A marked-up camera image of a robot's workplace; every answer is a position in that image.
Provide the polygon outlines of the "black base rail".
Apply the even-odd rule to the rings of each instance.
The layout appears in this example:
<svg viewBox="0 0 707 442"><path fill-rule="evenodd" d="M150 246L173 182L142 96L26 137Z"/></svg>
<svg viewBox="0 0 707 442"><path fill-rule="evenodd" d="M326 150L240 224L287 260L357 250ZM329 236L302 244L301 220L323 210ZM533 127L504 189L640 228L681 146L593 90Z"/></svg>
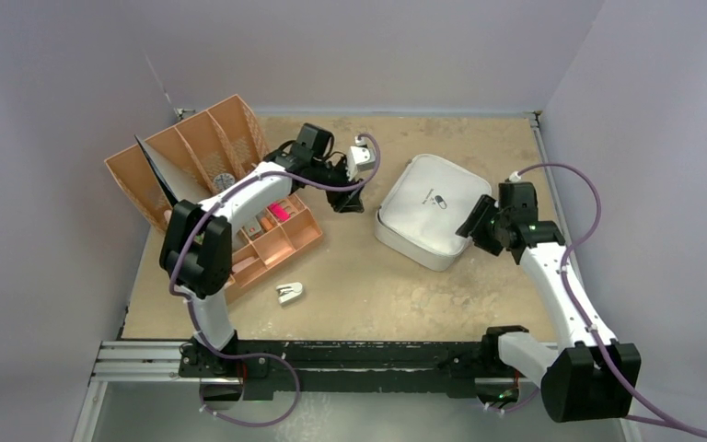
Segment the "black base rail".
<svg viewBox="0 0 707 442"><path fill-rule="evenodd" d="M452 399L514 402L526 375L495 353L494 327L472 342L279 341L234 337L213 352L191 339L180 346L179 374L231 378L248 401L276 392L438 393Z"/></svg>

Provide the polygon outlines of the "blue grey tape roll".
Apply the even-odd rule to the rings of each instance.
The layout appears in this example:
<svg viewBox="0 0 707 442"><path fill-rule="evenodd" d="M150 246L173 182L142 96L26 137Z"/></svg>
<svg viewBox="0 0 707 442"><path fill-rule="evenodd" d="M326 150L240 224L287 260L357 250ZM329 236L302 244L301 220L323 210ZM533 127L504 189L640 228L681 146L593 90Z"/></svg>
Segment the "blue grey tape roll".
<svg viewBox="0 0 707 442"><path fill-rule="evenodd" d="M217 192L223 192L237 182L234 175L230 173L220 173L213 178L213 185Z"/></svg>

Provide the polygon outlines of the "pink file organizer rack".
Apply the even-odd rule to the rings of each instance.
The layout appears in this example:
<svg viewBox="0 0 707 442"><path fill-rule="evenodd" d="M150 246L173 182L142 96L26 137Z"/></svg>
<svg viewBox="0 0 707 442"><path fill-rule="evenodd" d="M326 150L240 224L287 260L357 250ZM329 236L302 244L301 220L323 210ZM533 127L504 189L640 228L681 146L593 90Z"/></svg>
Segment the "pink file organizer rack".
<svg viewBox="0 0 707 442"><path fill-rule="evenodd" d="M147 137L146 142L184 177L214 193L219 192L215 177L228 173L241 179L269 152L254 111L238 95ZM122 150L105 164L140 214L164 232L164 212L170 204L139 146Z"/></svg>

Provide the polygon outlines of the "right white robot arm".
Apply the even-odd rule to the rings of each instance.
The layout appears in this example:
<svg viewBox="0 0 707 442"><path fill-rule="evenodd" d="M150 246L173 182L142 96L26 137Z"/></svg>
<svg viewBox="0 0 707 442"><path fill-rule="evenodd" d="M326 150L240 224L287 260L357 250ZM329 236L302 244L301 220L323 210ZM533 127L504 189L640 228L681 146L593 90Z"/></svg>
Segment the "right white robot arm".
<svg viewBox="0 0 707 442"><path fill-rule="evenodd" d="M533 184L499 183L498 196L482 195L457 234L494 256L511 253L538 289L557 338L551 350L521 326L491 327L480 350L482 367L494 375L512 367L534 382L554 422L624 417L640 353L620 343L597 315L567 260L559 227L539 220Z"/></svg>

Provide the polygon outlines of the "white stapler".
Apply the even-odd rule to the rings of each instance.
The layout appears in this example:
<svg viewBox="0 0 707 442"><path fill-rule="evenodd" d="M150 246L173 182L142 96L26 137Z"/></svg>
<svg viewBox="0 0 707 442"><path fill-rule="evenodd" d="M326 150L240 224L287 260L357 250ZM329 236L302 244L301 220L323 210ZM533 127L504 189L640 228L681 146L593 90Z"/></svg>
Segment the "white stapler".
<svg viewBox="0 0 707 442"><path fill-rule="evenodd" d="M278 302L281 306L298 300L304 294L304 286L299 282L278 285L275 289L278 295Z"/></svg>

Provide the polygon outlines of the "grey storage case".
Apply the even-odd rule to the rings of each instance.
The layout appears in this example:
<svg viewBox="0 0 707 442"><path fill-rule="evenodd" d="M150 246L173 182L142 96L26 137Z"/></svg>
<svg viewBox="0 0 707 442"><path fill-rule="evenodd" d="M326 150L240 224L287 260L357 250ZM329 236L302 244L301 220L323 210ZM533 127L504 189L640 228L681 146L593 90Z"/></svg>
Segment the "grey storage case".
<svg viewBox="0 0 707 442"><path fill-rule="evenodd" d="M377 208L375 236L432 271L443 272L469 246L456 234L476 202L492 193L484 178L442 157L414 157Z"/></svg>

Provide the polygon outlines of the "dark folder in rack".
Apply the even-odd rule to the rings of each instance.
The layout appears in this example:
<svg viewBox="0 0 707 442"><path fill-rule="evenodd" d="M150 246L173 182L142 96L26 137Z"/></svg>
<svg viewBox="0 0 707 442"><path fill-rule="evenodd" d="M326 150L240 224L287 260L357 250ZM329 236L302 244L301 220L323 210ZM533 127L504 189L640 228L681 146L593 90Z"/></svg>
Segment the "dark folder in rack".
<svg viewBox="0 0 707 442"><path fill-rule="evenodd" d="M182 170L175 166L167 157L155 150L150 144L138 135L133 136L145 157L160 190L173 208L178 202L177 187L182 177Z"/></svg>

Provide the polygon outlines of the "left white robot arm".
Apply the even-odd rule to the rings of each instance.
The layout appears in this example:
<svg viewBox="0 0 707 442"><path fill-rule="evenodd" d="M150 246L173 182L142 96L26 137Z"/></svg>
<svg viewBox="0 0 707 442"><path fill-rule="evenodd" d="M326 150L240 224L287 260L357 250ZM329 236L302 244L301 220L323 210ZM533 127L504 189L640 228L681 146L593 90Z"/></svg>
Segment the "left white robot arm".
<svg viewBox="0 0 707 442"><path fill-rule="evenodd" d="M346 154L331 151L333 144L330 131L306 123L295 139L266 154L228 189L172 207L159 264L168 274L169 293L188 310L191 340L204 348L202 364L214 376L229 375L247 358L238 352L225 296L235 233L270 204L307 186L324 191L337 213L363 212L361 192L380 167L379 145L371 134L358 134Z"/></svg>

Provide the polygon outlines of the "pink desk tray organizer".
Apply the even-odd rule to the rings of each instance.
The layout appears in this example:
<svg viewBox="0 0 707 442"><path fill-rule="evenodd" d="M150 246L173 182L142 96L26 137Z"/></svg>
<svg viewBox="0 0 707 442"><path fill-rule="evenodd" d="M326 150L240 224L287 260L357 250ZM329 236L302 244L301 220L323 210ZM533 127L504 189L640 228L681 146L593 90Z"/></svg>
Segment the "pink desk tray organizer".
<svg viewBox="0 0 707 442"><path fill-rule="evenodd" d="M281 223L267 208L236 235L240 248L234 251L232 274L225 285L228 304L324 239L317 219L298 196L290 195L275 204L290 212L291 218Z"/></svg>

